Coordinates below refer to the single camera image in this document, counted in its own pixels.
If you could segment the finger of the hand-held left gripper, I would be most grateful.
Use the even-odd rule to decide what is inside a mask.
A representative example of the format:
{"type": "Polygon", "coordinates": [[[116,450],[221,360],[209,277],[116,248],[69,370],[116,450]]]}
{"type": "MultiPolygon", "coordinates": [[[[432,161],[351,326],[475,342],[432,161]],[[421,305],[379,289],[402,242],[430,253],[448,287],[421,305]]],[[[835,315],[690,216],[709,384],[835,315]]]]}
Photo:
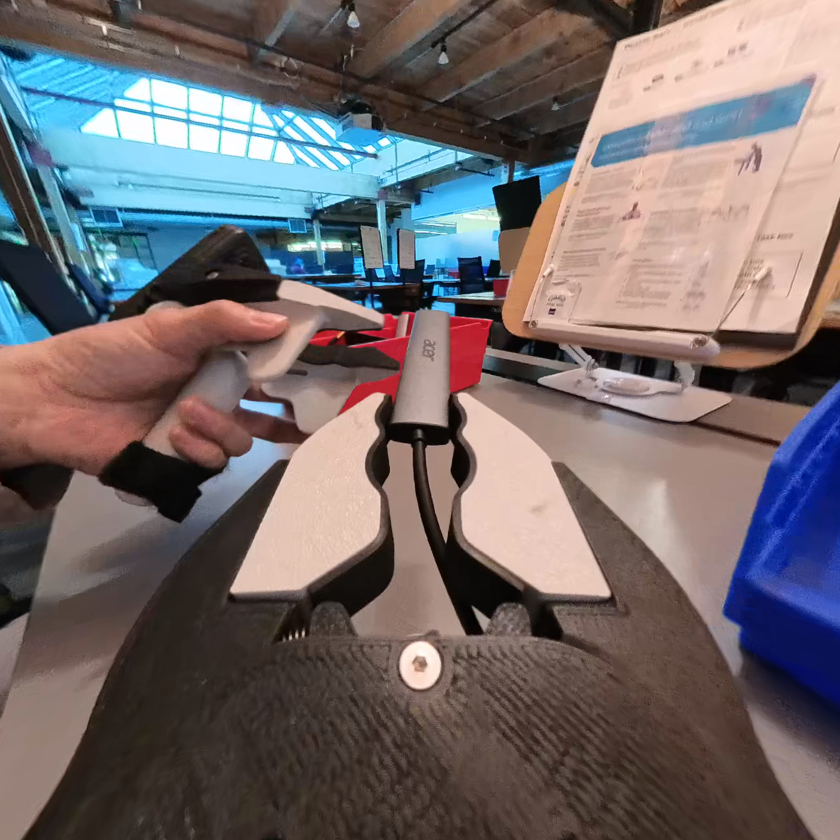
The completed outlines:
{"type": "Polygon", "coordinates": [[[285,375],[320,331],[384,328],[381,312],[293,280],[279,283],[274,300],[252,302],[248,306],[287,319],[281,336],[246,352],[248,377],[256,384],[285,375]]]}
{"type": "Polygon", "coordinates": [[[288,402],[298,428],[313,434],[341,414],[359,385],[401,370],[398,360],[374,345],[310,344],[289,371],[261,384],[261,391],[288,402]]]}

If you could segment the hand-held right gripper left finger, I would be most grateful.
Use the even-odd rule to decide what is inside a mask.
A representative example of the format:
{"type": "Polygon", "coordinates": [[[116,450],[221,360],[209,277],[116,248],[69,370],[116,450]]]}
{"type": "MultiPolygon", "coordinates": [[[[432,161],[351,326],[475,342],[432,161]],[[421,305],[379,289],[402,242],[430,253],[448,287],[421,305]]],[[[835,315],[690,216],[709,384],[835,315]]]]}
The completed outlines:
{"type": "Polygon", "coordinates": [[[231,584],[233,601],[336,602],[353,616],[383,593],[395,567],[383,487],[391,414],[391,397],[373,393],[299,447],[231,584]]]}

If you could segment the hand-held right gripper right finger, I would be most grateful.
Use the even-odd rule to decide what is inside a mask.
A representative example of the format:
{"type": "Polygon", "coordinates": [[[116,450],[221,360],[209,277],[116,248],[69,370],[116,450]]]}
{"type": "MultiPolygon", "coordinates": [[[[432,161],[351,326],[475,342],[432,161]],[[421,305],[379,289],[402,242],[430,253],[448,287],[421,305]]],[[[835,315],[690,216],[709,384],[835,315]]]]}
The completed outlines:
{"type": "Polygon", "coordinates": [[[490,617],[505,603],[541,617],[555,605],[604,605],[611,586],[551,458],[466,392],[449,404],[456,483],[448,561],[457,593],[490,617]]]}

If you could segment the grey usb hub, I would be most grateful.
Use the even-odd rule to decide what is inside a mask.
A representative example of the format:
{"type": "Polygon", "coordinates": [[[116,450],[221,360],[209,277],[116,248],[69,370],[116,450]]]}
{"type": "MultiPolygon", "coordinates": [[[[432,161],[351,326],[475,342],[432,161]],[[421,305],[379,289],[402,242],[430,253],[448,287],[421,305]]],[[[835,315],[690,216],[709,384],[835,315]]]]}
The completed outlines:
{"type": "Polygon", "coordinates": [[[415,313],[394,400],[390,439],[427,445],[449,441],[450,318],[444,311],[415,313]]]}

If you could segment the red plastic bin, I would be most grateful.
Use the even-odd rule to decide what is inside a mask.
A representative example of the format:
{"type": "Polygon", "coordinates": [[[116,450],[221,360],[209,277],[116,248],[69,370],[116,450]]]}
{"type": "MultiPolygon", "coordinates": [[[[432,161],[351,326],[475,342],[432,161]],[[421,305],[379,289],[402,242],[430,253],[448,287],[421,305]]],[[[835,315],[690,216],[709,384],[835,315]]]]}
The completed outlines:
{"type": "MultiPolygon", "coordinates": [[[[403,364],[414,318],[415,313],[407,313],[406,335],[397,334],[399,318],[391,314],[385,314],[383,329],[356,332],[323,330],[313,337],[310,344],[321,347],[330,345],[350,347],[371,344],[399,364],[403,364]]],[[[461,392],[480,382],[489,331],[490,320],[487,319],[449,318],[450,392],[461,392]]],[[[399,381],[400,374],[392,373],[379,381],[357,385],[343,405],[341,412],[348,411],[374,392],[382,392],[390,397],[396,397],[399,381]]]]}

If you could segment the grey desk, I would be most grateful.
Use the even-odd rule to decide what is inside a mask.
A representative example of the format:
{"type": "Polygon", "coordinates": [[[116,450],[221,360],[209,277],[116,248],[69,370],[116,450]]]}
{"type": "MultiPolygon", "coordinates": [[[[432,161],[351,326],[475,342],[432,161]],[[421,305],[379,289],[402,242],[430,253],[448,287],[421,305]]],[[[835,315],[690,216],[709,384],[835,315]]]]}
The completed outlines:
{"type": "MultiPolygon", "coordinates": [[[[484,374],[470,394],[568,467],[662,560],[737,678],[779,783],[814,838],[838,838],[838,712],[753,659],[722,607],[775,443],[668,425],[484,374]]],[[[137,615],[186,549],[288,446],[257,442],[181,525],[75,475],[52,521],[2,715],[2,838],[65,771],[137,615]]]]}

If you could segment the person's left hand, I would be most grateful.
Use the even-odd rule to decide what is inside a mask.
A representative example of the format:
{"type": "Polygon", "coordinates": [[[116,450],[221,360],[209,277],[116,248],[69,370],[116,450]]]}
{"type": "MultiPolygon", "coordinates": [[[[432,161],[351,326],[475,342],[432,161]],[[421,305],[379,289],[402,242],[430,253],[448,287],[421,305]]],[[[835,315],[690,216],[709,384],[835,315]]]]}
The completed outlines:
{"type": "Polygon", "coordinates": [[[99,476],[141,441],[212,350],[263,343],[281,315],[232,301],[161,308],[1,351],[1,467],[99,476]]]}

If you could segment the ceiling projector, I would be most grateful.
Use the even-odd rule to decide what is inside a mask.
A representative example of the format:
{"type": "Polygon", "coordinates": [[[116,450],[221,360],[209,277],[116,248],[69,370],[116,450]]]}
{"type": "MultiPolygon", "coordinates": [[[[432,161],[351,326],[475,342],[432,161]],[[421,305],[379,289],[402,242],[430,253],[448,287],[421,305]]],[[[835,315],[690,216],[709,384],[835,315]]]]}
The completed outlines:
{"type": "Polygon", "coordinates": [[[385,123],[372,106],[359,99],[342,103],[336,140],[355,147],[374,145],[385,137],[385,123]]]}

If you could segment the black monitor panel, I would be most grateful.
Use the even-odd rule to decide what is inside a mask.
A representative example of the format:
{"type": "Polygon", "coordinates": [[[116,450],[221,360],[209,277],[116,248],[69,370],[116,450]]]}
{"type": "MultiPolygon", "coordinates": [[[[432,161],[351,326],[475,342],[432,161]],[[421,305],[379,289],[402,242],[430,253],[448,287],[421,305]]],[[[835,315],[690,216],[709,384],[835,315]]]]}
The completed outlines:
{"type": "Polygon", "coordinates": [[[540,178],[538,175],[495,185],[492,188],[499,229],[530,228],[542,203],[540,178]]]}

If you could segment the blue plastic bin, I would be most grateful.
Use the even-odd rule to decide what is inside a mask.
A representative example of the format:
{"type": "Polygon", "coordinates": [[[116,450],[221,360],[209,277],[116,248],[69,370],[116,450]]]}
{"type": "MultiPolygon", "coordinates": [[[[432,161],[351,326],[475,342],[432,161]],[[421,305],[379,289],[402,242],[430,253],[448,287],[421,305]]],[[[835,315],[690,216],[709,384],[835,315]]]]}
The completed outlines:
{"type": "Polygon", "coordinates": [[[743,649],[839,705],[839,385],[778,447],[724,616],[743,649]]]}

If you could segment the printed instruction papers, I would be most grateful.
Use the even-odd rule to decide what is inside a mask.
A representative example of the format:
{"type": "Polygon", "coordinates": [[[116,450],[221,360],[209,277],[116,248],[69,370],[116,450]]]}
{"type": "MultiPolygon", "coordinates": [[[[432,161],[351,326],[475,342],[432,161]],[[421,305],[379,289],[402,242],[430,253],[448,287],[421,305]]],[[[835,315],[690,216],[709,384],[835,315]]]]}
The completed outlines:
{"type": "Polygon", "coordinates": [[[615,47],[523,320],[793,334],[838,205],[838,2],[615,47]]]}

